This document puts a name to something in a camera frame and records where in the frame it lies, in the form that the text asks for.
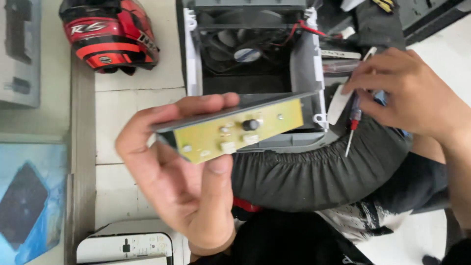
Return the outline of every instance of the hand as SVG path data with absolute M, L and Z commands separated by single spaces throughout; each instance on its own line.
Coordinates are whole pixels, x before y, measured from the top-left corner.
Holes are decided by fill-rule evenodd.
M 444 141 L 471 124 L 470 108 L 413 50 L 390 48 L 360 64 L 343 92 L 353 89 L 360 108 L 382 125 Z M 389 93 L 387 106 L 363 89 Z
M 236 106 L 235 93 L 186 97 L 175 104 L 137 112 L 116 140 L 116 150 L 162 220 L 203 249 L 222 246 L 232 236 L 232 157 L 191 164 L 170 146 L 147 141 L 152 124 Z

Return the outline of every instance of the black knob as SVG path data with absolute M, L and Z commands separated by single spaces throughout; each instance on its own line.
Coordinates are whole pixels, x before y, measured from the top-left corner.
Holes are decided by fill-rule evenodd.
M 257 120 L 246 120 L 242 123 L 244 131 L 255 131 L 260 127 L 260 123 Z

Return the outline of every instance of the yellow circuit board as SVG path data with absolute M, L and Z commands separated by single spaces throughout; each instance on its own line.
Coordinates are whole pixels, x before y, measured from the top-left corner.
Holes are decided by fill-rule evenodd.
M 247 121 L 256 129 L 244 129 Z M 176 129 L 174 135 L 179 153 L 199 164 L 303 125 L 301 101 L 293 99 Z

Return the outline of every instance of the helmet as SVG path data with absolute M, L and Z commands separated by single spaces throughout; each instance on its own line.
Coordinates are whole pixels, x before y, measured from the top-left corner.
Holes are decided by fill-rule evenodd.
M 157 65 L 159 48 L 137 0 L 63 0 L 59 15 L 72 49 L 95 71 L 133 75 Z

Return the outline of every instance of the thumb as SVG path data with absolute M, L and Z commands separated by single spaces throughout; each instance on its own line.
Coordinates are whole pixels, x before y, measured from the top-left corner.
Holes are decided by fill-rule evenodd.
M 358 89 L 357 94 L 360 98 L 360 109 L 382 125 L 388 125 L 387 107 L 374 101 L 373 95 L 363 89 Z
M 217 248 L 226 243 L 234 230 L 232 164 L 232 156 L 223 155 L 206 162 L 203 169 L 200 206 L 191 223 L 199 237 L 198 242 L 192 243 L 199 247 Z

